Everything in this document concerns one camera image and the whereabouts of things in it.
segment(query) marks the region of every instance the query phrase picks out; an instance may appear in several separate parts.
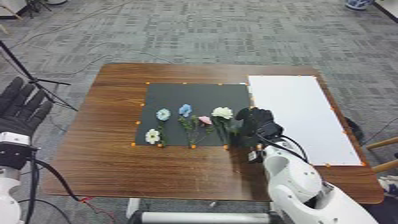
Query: white flower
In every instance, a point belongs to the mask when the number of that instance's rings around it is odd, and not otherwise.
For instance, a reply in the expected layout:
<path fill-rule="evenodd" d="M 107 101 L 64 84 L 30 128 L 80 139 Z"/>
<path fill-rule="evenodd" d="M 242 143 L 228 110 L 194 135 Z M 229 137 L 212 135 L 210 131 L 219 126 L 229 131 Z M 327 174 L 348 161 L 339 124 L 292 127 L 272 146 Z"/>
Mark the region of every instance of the white flower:
<path fill-rule="evenodd" d="M 151 129 L 146 133 L 146 141 L 148 143 L 155 144 L 158 140 L 160 140 L 160 133 L 155 129 Z"/>
<path fill-rule="evenodd" d="M 162 109 L 156 112 L 156 118 L 158 118 L 158 120 L 167 121 L 169 117 L 171 117 L 171 111 L 167 109 Z"/>
<path fill-rule="evenodd" d="M 233 118 L 233 110 L 228 107 L 217 107 L 212 115 L 229 120 Z"/>

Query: black glove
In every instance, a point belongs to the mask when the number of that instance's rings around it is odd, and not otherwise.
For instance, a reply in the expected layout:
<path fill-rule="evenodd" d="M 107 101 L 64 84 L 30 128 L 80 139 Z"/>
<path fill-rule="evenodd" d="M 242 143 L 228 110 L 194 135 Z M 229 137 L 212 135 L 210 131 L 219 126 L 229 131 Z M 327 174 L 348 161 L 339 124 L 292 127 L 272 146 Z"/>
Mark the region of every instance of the black glove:
<path fill-rule="evenodd" d="M 43 90 L 27 101 L 34 85 L 23 84 L 23 79 L 16 77 L 0 95 L 0 133 L 14 132 L 32 137 L 53 105 L 48 101 L 41 104 Z"/>
<path fill-rule="evenodd" d="M 236 120 L 244 120 L 240 128 L 240 143 L 245 147 L 256 147 L 260 141 L 258 135 L 268 140 L 277 139 L 283 134 L 283 127 L 274 122 L 270 110 L 245 108 L 240 110 Z"/>

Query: wall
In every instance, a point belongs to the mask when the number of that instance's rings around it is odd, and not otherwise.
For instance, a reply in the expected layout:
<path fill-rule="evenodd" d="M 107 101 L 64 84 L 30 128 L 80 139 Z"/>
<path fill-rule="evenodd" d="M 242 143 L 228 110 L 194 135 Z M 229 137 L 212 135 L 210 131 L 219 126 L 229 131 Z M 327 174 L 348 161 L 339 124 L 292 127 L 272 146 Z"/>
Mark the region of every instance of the wall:
<path fill-rule="evenodd" d="M 4 4 L 14 12 L 18 12 L 25 7 L 27 2 L 25 0 L 0 0 L 0 4 Z M 0 8 L 0 16 L 13 16 L 4 8 Z"/>
<path fill-rule="evenodd" d="M 398 18 L 398 0 L 377 0 L 377 3 Z"/>

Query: robotic hand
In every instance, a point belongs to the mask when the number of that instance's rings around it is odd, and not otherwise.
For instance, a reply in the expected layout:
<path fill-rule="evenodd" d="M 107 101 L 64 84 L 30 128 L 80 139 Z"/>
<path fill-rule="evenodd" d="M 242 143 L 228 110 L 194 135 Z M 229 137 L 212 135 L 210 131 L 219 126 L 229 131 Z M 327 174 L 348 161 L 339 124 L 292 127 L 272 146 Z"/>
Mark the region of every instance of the robotic hand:
<path fill-rule="evenodd" d="M 41 104 L 43 90 L 30 98 L 32 91 L 34 85 L 16 77 L 0 95 L 0 133 L 13 132 L 30 137 L 53 107 L 50 101 Z"/>
<path fill-rule="evenodd" d="M 304 151 L 300 152 L 284 139 L 270 111 L 245 108 L 236 120 L 244 120 L 244 142 L 251 147 L 263 145 L 249 159 L 263 162 L 268 172 L 268 195 L 279 215 L 283 216 L 284 212 L 299 224 L 375 224 L 377 221 L 361 205 L 341 189 L 322 180 L 306 155 L 300 155 Z"/>

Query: table leg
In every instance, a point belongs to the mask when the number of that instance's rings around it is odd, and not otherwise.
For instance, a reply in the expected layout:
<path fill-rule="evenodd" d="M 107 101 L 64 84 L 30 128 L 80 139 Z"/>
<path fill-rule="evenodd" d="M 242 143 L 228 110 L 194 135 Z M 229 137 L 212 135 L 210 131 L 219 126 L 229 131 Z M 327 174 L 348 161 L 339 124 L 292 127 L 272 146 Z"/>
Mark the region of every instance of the table leg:
<path fill-rule="evenodd" d="M 126 210 L 126 217 L 130 219 L 135 211 L 139 211 L 140 208 L 140 198 L 130 198 L 128 200 L 128 210 Z"/>

